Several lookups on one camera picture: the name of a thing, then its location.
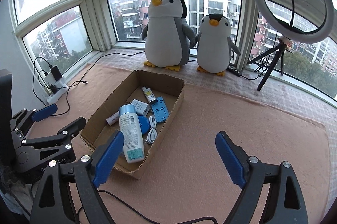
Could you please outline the white charger plug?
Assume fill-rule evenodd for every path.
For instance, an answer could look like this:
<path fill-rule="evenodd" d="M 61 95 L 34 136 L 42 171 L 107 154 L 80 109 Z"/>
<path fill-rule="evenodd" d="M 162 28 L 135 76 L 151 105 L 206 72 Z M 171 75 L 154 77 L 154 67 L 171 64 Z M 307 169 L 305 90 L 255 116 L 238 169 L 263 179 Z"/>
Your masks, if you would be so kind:
<path fill-rule="evenodd" d="M 150 111 L 150 105 L 140 100 L 133 99 L 131 104 L 135 107 L 136 113 L 139 116 L 147 116 Z"/>

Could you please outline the black power strip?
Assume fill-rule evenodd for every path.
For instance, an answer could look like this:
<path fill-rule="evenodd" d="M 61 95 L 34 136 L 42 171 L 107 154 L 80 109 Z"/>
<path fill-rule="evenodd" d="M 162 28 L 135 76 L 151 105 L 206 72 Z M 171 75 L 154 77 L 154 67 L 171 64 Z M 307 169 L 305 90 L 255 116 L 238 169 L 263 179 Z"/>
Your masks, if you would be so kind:
<path fill-rule="evenodd" d="M 242 72 L 237 70 L 235 67 L 233 66 L 228 66 L 227 69 L 226 69 L 228 72 L 236 75 L 237 77 L 241 77 L 242 75 Z"/>

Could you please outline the blue phone stand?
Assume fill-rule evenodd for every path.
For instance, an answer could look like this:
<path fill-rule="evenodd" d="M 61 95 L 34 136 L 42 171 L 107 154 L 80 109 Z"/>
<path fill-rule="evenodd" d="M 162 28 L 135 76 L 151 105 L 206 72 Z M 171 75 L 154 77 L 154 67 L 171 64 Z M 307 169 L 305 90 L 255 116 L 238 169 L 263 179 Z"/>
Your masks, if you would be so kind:
<path fill-rule="evenodd" d="M 162 96 L 157 97 L 157 101 L 151 104 L 151 109 L 158 123 L 162 123 L 167 120 L 169 111 Z"/>

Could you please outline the small plush penguin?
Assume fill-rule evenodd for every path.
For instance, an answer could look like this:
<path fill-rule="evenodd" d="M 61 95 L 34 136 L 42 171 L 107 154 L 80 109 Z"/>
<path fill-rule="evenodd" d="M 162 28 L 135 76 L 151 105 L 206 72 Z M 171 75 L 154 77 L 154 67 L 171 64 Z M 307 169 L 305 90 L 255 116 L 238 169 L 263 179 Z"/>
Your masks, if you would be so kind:
<path fill-rule="evenodd" d="M 241 55 L 231 39 L 229 19 L 219 13 L 207 14 L 201 19 L 196 36 L 197 71 L 223 76 L 230 64 L 231 54 Z"/>

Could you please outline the small white cream tube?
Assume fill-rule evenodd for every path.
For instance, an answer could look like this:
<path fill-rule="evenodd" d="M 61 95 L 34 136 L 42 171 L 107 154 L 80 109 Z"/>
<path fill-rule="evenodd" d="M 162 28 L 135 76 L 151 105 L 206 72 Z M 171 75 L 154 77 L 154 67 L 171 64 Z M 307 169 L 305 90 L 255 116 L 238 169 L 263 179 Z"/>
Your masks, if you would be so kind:
<path fill-rule="evenodd" d="M 106 119 L 108 125 L 112 126 L 119 120 L 119 111 L 111 115 L 109 118 Z"/>

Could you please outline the white power strip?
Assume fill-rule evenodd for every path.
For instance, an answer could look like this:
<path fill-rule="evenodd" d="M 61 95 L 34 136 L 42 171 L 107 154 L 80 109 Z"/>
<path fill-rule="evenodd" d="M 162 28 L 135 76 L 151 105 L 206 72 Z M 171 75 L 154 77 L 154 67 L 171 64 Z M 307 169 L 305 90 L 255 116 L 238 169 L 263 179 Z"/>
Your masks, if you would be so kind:
<path fill-rule="evenodd" d="M 62 76 L 58 81 L 56 81 L 52 73 L 49 73 L 45 77 L 45 81 L 46 86 L 51 92 L 50 96 L 47 98 L 47 104 L 55 104 L 68 90 L 68 85 L 65 82 L 65 78 Z"/>

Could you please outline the brown cardboard box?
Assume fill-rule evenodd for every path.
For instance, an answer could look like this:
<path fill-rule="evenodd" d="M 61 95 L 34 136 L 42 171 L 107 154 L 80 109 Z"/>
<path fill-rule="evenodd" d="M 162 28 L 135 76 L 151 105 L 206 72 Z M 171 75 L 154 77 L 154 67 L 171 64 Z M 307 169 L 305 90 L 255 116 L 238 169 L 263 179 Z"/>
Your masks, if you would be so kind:
<path fill-rule="evenodd" d="M 81 132 L 82 138 L 94 149 L 104 144 L 108 137 L 119 128 L 116 122 L 112 123 L 110 121 L 118 119 L 116 113 L 119 108 L 134 99 L 145 102 L 146 97 L 142 87 L 150 88 L 158 100 L 163 100 L 165 103 L 168 118 L 166 121 L 157 122 L 158 136 L 153 144 L 144 145 L 145 158 L 143 161 L 128 164 L 125 156 L 119 156 L 114 165 L 115 170 L 137 180 L 141 179 L 146 169 L 150 166 L 152 159 L 159 153 L 161 142 L 169 134 L 169 127 L 184 98 L 184 84 L 182 79 L 169 75 L 144 70 L 133 71 L 89 118 L 84 130 Z"/>

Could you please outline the large plush penguin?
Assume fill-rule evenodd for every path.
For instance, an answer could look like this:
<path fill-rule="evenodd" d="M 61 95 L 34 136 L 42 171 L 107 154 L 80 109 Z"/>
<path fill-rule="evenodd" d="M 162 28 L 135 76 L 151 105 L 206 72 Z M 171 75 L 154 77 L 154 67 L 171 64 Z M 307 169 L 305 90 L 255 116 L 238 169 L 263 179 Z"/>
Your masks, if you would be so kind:
<path fill-rule="evenodd" d="M 180 71 L 189 61 L 196 35 L 186 21 L 184 0 L 151 0 L 148 24 L 142 32 L 145 41 L 144 65 Z"/>

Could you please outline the black power adapter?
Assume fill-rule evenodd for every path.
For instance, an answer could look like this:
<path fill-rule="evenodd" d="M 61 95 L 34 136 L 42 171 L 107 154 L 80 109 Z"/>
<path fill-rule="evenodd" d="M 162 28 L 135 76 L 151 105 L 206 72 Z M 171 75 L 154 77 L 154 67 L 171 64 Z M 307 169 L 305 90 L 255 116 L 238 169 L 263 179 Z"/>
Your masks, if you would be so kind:
<path fill-rule="evenodd" d="M 63 77 L 57 65 L 50 67 L 50 72 L 56 82 L 59 81 Z"/>

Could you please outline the white lotion bottle blue cap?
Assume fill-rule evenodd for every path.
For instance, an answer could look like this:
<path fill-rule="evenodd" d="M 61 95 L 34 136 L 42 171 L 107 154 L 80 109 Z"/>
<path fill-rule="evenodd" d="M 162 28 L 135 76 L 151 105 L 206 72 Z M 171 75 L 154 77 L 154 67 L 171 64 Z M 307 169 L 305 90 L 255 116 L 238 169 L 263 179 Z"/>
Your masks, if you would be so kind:
<path fill-rule="evenodd" d="M 119 130 L 123 133 L 123 153 L 128 164 L 144 160 L 143 137 L 135 106 L 125 104 L 119 109 Z"/>

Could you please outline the checkered grey mat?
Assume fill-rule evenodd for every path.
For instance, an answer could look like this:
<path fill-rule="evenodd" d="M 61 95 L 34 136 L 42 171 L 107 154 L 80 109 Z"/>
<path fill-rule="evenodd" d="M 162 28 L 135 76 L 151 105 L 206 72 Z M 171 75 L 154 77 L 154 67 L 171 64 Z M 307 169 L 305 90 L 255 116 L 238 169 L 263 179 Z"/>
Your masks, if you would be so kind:
<path fill-rule="evenodd" d="M 92 61 L 100 65 L 127 70 L 149 70 L 168 74 L 181 78 L 186 83 L 243 96 L 310 118 L 325 125 L 329 146 L 333 152 L 336 152 L 336 102 L 318 91 L 307 91 L 306 85 L 296 86 L 293 83 L 270 77 L 262 90 L 258 91 L 259 81 L 248 80 L 248 78 L 253 78 L 251 71 L 244 70 L 242 77 L 237 77 L 230 72 L 220 77 L 198 72 L 197 63 L 192 61 L 183 66 L 179 72 L 175 72 L 144 66 L 144 59 L 144 53 L 120 49 L 112 53 L 98 54 Z"/>

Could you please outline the black tripod stand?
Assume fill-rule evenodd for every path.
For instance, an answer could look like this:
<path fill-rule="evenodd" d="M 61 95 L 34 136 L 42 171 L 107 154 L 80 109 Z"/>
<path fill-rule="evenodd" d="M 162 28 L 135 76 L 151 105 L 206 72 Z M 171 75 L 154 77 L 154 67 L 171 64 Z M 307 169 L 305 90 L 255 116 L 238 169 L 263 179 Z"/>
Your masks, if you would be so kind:
<path fill-rule="evenodd" d="M 271 49 L 262 53 L 258 57 L 256 57 L 256 58 L 247 62 L 247 64 L 250 65 L 254 62 L 261 61 L 267 55 L 272 55 L 272 53 L 275 53 L 275 56 L 273 57 L 273 60 L 268 65 L 268 68 L 265 72 L 265 75 L 263 76 L 261 82 L 259 83 L 259 85 L 257 87 L 257 91 L 260 91 L 263 88 L 267 79 L 269 78 L 269 76 L 273 72 L 273 69 L 277 65 L 278 61 L 281 61 L 281 75 L 283 75 L 284 54 L 285 54 L 285 51 L 290 52 L 289 46 L 291 45 L 291 40 L 286 38 L 285 36 L 281 36 L 278 39 L 278 41 L 279 41 L 279 43 L 276 46 L 272 47 Z"/>

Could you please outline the blue round tape measure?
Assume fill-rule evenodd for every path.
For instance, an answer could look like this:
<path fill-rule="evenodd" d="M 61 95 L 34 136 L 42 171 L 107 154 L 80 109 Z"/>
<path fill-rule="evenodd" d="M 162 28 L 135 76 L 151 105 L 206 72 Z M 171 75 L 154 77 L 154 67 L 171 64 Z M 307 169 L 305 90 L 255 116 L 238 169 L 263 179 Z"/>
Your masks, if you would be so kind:
<path fill-rule="evenodd" d="M 139 115 L 138 120 L 142 135 L 148 134 L 148 132 L 150 131 L 149 119 L 146 116 Z"/>

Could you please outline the patterned white lighter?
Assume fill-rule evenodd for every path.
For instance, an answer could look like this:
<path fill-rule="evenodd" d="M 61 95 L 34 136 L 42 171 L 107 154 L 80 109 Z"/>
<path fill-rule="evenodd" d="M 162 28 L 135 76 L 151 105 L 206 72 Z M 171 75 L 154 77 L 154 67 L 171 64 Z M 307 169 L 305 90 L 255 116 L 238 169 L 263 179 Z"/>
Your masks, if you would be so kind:
<path fill-rule="evenodd" d="M 154 104 L 158 101 L 150 88 L 142 87 L 142 91 L 149 104 Z"/>

